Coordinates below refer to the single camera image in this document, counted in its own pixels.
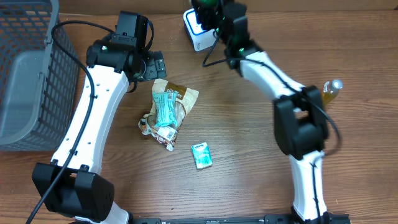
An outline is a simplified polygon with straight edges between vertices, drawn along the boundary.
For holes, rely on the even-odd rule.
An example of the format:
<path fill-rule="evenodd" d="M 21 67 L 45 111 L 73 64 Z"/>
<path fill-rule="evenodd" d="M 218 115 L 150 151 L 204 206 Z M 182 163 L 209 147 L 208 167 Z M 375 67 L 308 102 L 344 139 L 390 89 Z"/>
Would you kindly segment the teal wipes packet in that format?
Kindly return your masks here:
<path fill-rule="evenodd" d="M 178 125 L 175 113 L 175 102 L 177 93 L 174 91 L 166 91 L 162 93 L 153 92 L 153 100 L 156 110 L 155 127 L 163 127 L 169 125 Z"/>

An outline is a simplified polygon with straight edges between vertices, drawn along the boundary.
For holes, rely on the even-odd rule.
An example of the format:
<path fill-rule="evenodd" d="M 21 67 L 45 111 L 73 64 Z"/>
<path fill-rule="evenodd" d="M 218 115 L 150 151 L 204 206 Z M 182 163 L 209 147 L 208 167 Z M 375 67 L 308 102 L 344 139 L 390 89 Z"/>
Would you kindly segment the brown Panera snack bag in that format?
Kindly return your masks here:
<path fill-rule="evenodd" d="M 175 129 L 178 129 L 186 115 L 192 110 L 195 105 L 199 91 L 193 90 L 191 88 L 187 88 L 183 85 L 174 84 L 164 79 L 156 79 L 152 86 L 152 93 L 162 93 L 166 91 L 174 91 L 177 93 L 177 99 L 175 102 L 175 113 L 178 125 L 169 125 Z M 150 113 L 147 116 L 155 115 L 155 123 L 156 123 L 156 110 L 155 103 L 152 97 L 152 108 Z"/>

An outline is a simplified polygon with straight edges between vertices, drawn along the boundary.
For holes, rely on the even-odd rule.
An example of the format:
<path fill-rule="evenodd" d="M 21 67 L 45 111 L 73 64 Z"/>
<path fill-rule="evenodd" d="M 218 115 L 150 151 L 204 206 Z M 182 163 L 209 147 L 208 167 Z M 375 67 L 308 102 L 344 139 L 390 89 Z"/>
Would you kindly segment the small brown snack packet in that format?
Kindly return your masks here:
<path fill-rule="evenodd" d="M 156 128 L 155 115 L 143 117 L 138 126 L 143 135 L 151 135 L 158 143 L 163 145 L 168 151 L 173 151 L 175 147 L 178 131 L 170 126 Z"/>

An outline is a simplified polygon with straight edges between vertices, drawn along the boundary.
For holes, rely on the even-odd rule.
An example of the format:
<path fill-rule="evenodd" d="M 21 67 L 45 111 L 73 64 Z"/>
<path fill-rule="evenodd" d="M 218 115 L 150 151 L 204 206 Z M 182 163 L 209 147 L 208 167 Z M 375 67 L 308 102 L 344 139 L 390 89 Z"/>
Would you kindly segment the green white tissue pack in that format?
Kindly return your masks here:
<path fill-rule="evenodd" d="M 191 150 L 198 170 L 202 170 L 213 165 L 210 148 L 206 142 L 193 145 Z"/>

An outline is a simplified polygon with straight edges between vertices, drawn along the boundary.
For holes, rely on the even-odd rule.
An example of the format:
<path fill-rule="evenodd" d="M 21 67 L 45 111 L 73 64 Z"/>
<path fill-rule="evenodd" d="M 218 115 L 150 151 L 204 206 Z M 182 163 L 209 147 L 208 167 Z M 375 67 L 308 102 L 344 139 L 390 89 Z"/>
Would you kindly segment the yellow drink bottle silver cap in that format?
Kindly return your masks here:
<path fill-rule="evenodd" d="M 323 86 L 322 91 L 322 101 L 323 106 L 329 104 L 332 100 L 334 100 L 339 91 L 343 88 L 343 81 L 342 80 L 330 80 L 327 81 Z"/>

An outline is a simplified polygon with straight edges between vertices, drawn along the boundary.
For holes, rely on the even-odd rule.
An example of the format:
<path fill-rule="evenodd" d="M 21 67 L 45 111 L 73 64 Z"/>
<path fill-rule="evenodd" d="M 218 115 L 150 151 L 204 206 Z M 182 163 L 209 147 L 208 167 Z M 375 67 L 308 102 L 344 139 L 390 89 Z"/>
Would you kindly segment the green lid glass jar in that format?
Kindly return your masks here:
<path fill-rule="evenodd" d="M 215 7 L 218 3 L 218 0 L 199 0 L 199 3 L 203 7 Z"/>

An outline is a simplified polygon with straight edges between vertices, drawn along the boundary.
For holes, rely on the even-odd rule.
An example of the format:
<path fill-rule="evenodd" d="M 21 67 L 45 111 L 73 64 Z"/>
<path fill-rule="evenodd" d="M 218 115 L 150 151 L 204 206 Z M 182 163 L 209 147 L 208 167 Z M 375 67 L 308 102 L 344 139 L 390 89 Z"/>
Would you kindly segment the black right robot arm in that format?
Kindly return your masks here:
<path fill-rule="evenodd" d="M 202 29 L 215 31 L 226 48 L 225 62 L 255 84 L 274 107 L 274 135 L 289 157 L 294 182 L 294 223 L 331 223 L 322 190 L 322 162 L 328 128 L 319 90 L 289 78 L 250 37 L 247 7 L 236 1 L 191 4 Z"/>

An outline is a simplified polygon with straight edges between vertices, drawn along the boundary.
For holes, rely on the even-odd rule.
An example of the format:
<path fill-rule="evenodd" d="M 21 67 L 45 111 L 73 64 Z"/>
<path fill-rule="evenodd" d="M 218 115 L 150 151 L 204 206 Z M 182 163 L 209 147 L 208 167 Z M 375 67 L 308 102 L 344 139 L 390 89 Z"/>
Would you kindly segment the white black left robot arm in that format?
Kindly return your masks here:
<path fill-rule="evenodd" d="M 103 152 L 115 112 L 138 82 L 166 77 L 161 52 L 150 50 L 153 24 L 123 11 L 115 29 L 88 47 L 85 85 L 69 129 L 48 164 L 32 173 L 47 210 L 75 223 L 132 223 L 114 200 L 114 185 L 101 176 Z"/>

